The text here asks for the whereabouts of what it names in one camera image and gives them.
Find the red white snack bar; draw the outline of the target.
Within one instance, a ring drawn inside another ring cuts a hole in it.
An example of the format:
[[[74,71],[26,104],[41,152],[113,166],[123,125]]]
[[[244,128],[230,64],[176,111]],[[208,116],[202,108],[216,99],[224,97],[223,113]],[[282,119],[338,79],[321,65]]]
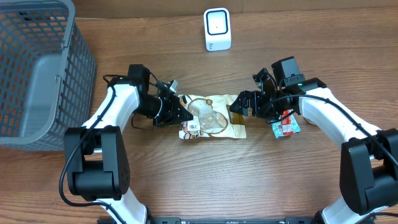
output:
[[[294,133],[294,129],[292,127],[292,119],[291,116],[293,115],[293,110],[285,110],[281,116],[281,128],[283,136],[289,136]]]

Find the teal wet wipes pack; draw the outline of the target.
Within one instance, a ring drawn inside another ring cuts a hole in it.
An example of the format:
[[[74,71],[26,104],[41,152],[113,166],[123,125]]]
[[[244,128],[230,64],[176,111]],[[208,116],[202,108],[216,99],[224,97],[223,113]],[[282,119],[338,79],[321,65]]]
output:
[[[272,131],[273,131],[273,133],[274,133],[274,136],[275,136],[276,138],[285,137],[285,136],[283,136],[283,134],[282,134],[281,122],[274,123],[274,124],[272,124],[271,126],[272,126]],[[295,133],[301,132],[301,129],[300,129],[299,124],[298,124],[297,121],[296,121],[295,119],[293,119],[293,118],[292,118],[292,127],[293,127],[293,129],[294,129],[294,134],[295,134]]]

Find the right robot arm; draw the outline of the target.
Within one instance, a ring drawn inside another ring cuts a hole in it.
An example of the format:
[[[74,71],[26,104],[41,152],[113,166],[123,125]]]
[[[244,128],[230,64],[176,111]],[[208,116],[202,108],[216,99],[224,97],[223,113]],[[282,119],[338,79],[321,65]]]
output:
[[[267,123],[293,113],[318,126],[340,149],[341,197],[319,210],[309,223],[374,223],[397,205],[397,129],[382,130],[340,103],[318,78],[306,79],[295,57],[254,74],[256,91],[242,91],[229,107]]]

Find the green lid jar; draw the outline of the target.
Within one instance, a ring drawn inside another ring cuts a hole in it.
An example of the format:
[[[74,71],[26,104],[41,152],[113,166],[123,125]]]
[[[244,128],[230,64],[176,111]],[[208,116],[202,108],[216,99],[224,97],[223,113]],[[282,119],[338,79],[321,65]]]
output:
[[[309,124],[315,125],[315,123],[314,123],[311,119],[309,119],[309,118],[307,118],[307,117],[304,117],[304,119],[305,119],[306,122],[308,122]]]

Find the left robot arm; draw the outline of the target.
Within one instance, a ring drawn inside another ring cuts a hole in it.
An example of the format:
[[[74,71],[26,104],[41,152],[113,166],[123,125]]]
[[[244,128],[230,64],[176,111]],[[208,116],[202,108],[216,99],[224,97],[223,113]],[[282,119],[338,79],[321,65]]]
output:
[[[130,188],[130,168],[122,133],[130,117],[141,114],[155,127],[191,121],[193,115],[176,96],[175,80],[157,80],[157,93],[149,87],[153,73],[131,64],[127,75],[104,75],[107,94],[96,113],[78,128],[65,131],[65,165],[58,191],[73,207],[100,206],[113,223],[155,223],[149,209]]]

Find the white brown snack bag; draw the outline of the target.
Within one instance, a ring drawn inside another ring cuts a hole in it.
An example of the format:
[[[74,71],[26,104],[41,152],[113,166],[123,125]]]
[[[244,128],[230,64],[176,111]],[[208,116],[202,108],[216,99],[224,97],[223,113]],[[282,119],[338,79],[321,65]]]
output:
[[[192,120],[181,123],[179,138],[246,138],[243,116],[229,110],[237,95],[178,97],[180,104],[193,115]]]

